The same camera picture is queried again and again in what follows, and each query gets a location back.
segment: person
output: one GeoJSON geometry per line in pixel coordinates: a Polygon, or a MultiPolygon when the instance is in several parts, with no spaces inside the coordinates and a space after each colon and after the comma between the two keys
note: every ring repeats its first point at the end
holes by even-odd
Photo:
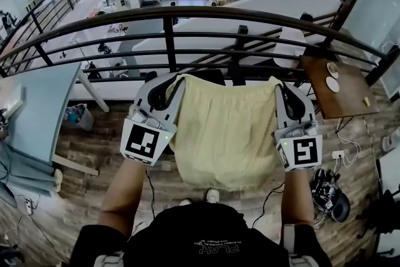
{"type": "Polygon", "coordinates": [[[314,206],[307,172],[285,174],[282,197],[282,239],[278,245],[248,228],[232,207],[219,204],[210,190],[207,202],[165,209],[143,230],[131,236],[139,206],[146,166],[125,159],[100,209],[97,225],[84,226],[69,266],[136,266],[144,260],[203,263],[241,259],[267,266],[331,267],[316,238],[314,206]]]}

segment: wooden floor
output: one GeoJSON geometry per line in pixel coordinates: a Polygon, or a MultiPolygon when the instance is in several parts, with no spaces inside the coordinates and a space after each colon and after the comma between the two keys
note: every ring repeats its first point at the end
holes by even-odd
{"type": "MultiPolygon", "coordinates": [[[[381,137],[400,125],[400,112],[398,104],[390,103],[380,83],[373,87],[373,91],[381,112],[366,117],[366,121],[372,135],[375,152],[379,157],[381,137]]],[[[119,154],[119,143],[123,119],[128,113],[129,104],[111,103],[109,105],[111,107],[109,114],[103,113],[99,108],[91,108],[96,119],[91,133],[62,128],[56,150],[60,156],[98,169],[100,176],[94,177],[62,168],[64,182],[61,192],[54,194],[52,198],[42,197],[33,215],[64,261],[68,261],[81,227],[85,224],[96,223],[103,196],[123,161],[119,154]]],[[[344,145],[339,142],[334,133],[336,122],[323,120],[321,114],[318,115],[318,120],[320,132],[324,135],[323,166],[333,169],[335,164],[331,159],[331,151],[335,150],[345,150],[349,159],[352,159],[355,149],[350,144],[344,145]]],[[[341,135],[357,141],[362,147],[362,155],[350,168],[342,166],[340,169],[342,176],[339,186],[351,202],[349,219],[343,224],[326,219],[316,231],[322,247],[334,266],[344,266],[345,262],[358,255],[362,248],[368,251],[373,250],[375,238],[372,232],[361,240],[356,239],[356,235],[362,231],[362,223],[354,218],[366,207],[366,195],[371,193],[376,196],[378,190],[373,152],[363,119],[354,119],[341,132],[341,135]]],[[[192,191],[185,188],[173,159],[160,161],[158,166],[151,168],[150,176],[156,190],[155,209],[157,212],[178,205],[184,198],[201,199],[204,195],[204,191],[192,191]]],[[[272,188],[279,186],[283,178],[283,169],[278,166],[261,190],[240,193],[222,192],[221,202],[243,213],[247,224],[251,225],[261,212],[266,194],[272,188]]],[[[136,225],[144,222],[141,228],[152,221],[151,199],[151,189],[146,181],[136,217],[136,225]]],[[[15,227],[23,214],[21,197],[19,197],[19,202],[21,203],[20,210],[1,203],[1,234],[15,227]]],[[[279,241],[281,230],[280,203],[281,194],[273,194],[267,202],[266,215],[256,226],[275,242],[279,241]]],[[[16,233],[10,231],[8,236],[10,239],[8,243],[15,244],[16,233]]],[[[28,266],[50,266],[61,260],[29,218],[22,221],[19,229],[19,249],[26,255],[28,266]]]]}

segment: white shoe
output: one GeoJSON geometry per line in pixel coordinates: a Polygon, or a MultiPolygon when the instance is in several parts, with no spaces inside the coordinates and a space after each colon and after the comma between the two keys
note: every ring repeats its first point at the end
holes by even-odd
{"type": "Polygon", "coordinates": [[[184,199],[179,204],[180,206],[186,206],[187,204],[191,204],[192,202],[189,199],[184,199]]]}
{"type": "Polygon", "coordinates": [[[210,189],[207,192],[207,202],[211,204],[218,204],[219,202],[219,191],[215,189],[210,189]]]}
{"type": "Polygon", "coordinates": [[[64,176],[63,176],[63,174],[62,174],[62,172],[61,172],[60,169],[56,169],[56,170],[54,171],[54,178],[56,179],[56,180],[55,180],[56,185],[55,185],[55,187],[54,187],[54,191],[55,191],[56,193],[59,193],[60,190],[61,190],[61,183],[62,183],[62,181],[63,181],[63,179],[64,179],[64,176]]]}

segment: towel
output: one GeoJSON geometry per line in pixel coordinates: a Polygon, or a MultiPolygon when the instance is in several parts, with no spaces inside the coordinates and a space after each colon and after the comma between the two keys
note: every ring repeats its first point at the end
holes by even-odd
{"type": "Polygon", "coordinates": [[[170,142],[190,188],[239,191],[260,188],[279,162],[272,133],[278,128],[271,77],[257,86],[225,87],[191,75],[170,142]]]}

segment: light blue table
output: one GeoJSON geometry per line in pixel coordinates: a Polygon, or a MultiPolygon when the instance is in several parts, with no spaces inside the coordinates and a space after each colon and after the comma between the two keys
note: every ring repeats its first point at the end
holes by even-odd
{"type": "Polygon", "coordinates": [[[89,174],[98,171],[55,155],[58,133],[69,94],[79,79],[104,112],[109,108],[81,71],[80,63],[53,66],[17,74],[0,80],[4,100],[22,86],[23,105],[9,119],[5,142],[16,151],[40,161],[52,161],[89,174]]]}

